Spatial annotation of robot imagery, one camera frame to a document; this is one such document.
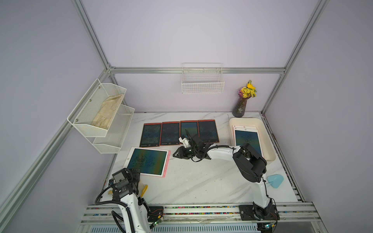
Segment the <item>yellow knit glove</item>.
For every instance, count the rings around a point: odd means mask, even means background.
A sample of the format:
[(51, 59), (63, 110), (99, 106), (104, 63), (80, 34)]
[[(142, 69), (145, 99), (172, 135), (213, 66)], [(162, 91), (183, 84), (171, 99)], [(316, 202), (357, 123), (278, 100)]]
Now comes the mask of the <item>yellow knit glove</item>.
[(107, 194), (111, 195), (112, 199), (118, 200), (118, 201), (124, 196), (131, 195), (131, 194), (137, 194), (138, 197), (143, 197), (148, 189), (148, 185), (141, 184), (139, 187), (140, 187), (140, 190), (134, 189), (131, 186), (126, 186), (122, 189), (117, 188), (117, 187), (111, 187), (109, 188), (109, 191), (107, 192)]

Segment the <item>red writing tablet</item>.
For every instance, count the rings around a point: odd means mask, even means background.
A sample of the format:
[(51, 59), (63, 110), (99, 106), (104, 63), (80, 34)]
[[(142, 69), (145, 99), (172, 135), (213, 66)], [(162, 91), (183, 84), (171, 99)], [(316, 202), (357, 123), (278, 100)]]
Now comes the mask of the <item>red writing tablet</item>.
[(199, 137), (203, 142), (218, 143), (219, 136), (216, 127), (216, 121), (210, 120), (199, 120)]
[(180, 122), (163, 122), (161, 129), (161, 146), (179, 145)]
[(143, 125), (140, 147), (158, 147), (161, 139), (161, 123), (147, 123)]
[(199, 126), (198, 121), (189, 120), (180, 122), (180, 138), (179, 141), (182, 144), (183, 139), (193, 140), (194, 142), (199, 142)]

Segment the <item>pink writing tablet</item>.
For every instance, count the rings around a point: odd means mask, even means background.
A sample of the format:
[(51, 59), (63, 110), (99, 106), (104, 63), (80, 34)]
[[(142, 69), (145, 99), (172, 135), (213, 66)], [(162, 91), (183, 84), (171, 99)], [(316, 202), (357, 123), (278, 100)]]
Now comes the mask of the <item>pink writing tablet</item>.
[(233, 125), (233, 144), (242, 146), (245, 143), (251, 145), (260, 155), (263, 155), (262, 146), (259, 138), (259, 131), (255, 126)]
[(140, 170), (145, 176), (165, 178), (170, 156), (170, 150), (132, 147), (123, 168)]

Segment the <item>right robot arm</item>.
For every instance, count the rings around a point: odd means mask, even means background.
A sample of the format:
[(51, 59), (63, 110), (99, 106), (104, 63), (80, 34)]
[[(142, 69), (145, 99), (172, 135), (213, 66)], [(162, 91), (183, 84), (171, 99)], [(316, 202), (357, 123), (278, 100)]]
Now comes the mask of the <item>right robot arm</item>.
[(260, 153), (249, 143), (242, 146), (214, 145), (203, 142), (197, 135), (191, 136), (188, 131), (186, 135), (185, 138), (179, 138), (182, 146), (173, 154), (174, 158), (190, 159), (195, 163), (214, 159), (234, 162), (243, 178), (252, 183), (251, 216), (256, 220), (267, 220), (271, 217), (279, 220), (276, 202), (269, 197), (267, 191), (267, 161)]

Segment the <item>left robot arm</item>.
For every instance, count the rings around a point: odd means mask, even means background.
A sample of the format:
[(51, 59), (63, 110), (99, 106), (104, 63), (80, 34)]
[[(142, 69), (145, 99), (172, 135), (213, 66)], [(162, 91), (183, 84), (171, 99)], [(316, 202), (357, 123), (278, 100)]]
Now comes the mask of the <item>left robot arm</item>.
[[(123, 168), (115, 172), (104, 189), (95, 199), (96, 205), (116, 204), (121, 210), (122, 217), (113, 212), (113, 218), (119, 230), (123, 233), (149, 233), (149, 207), (139, 194), (140, 170)], [(112, 200), (100, 201), (102, 195), (112, 190)]]

